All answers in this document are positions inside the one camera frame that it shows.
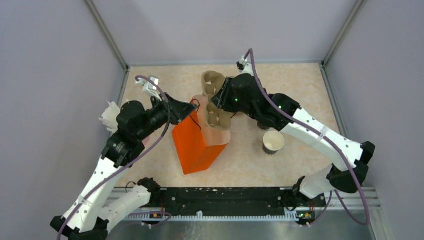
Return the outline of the cardboard cup carrier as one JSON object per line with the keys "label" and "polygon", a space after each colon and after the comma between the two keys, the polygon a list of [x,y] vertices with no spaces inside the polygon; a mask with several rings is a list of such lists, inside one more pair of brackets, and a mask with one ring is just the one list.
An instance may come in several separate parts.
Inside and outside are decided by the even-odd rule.
{"label": "cardboard cup carrier", "polygon": [[232,114],[219,109],[212,98],[223,88],[226,77],[216,71],[208,70],[201,76],[202,95],[207,98],[204,117],[206,126],[217,130],[227,131],[232,126]]}

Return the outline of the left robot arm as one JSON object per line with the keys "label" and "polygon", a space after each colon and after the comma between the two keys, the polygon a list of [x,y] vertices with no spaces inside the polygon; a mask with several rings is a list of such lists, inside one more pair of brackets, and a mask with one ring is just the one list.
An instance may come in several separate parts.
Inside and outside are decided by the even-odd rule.
{"label": "left robot arm", "polygon": [[105,240],[111,231],[138,207],[154,207],[160,202],[159,185],[151,178],[124,196],[106,205],[121,177],[149,150],[143,140],[161,127],[165,136],[170,125],[178,125],[195,112],[197,105],[173,99],[151,97],[152,107],[139,101],[125,103],[116,117],[117,131],[108,139],[96,169],[80,196],[62,216],[55,216],[50,226],[57,238],[70,240]]}

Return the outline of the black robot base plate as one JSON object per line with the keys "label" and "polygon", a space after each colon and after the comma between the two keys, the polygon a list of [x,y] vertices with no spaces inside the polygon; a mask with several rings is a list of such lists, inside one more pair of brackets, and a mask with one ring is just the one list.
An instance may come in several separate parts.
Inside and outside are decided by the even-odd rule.
{"label": "black robot base plate", "polygon": [[324,194],[314,199],[295,195],[290,187],[169,187],[153,194],[146,210],[164,210],[173,217],[273,217],[295,210],[320,208]]}

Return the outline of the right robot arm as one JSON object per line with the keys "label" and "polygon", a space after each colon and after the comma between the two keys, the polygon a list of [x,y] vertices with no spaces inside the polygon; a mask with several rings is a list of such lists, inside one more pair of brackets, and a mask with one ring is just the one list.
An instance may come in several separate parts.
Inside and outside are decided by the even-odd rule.
{"label": "right robot arm", "polygon": [[265,128],[272,128],[309,145],[331,161],[319,172],[301,177],[294,187],[293,200],[307,206],[313,198],[333,190],[354,194],[365,181],[375,145],[358,143],[331,130],[312,117],[301,105],[282,93],[264,94],[255,78],[248,74],[228,77],[223,87],[211,98],[217,106],[230,113],[241,112]]}

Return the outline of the orange paper bag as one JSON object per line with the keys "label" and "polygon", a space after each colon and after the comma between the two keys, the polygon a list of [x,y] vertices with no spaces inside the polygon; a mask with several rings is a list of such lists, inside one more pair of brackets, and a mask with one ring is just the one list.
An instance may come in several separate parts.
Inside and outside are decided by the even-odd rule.
{"label": "orange paper bag", "polygon": [[231,131],[207,126],[205,110],[208,98],[195,95],[192,103],[199,110],[191,113],[172,131],[172,138],[184,175],[209,169],[231,141]]}

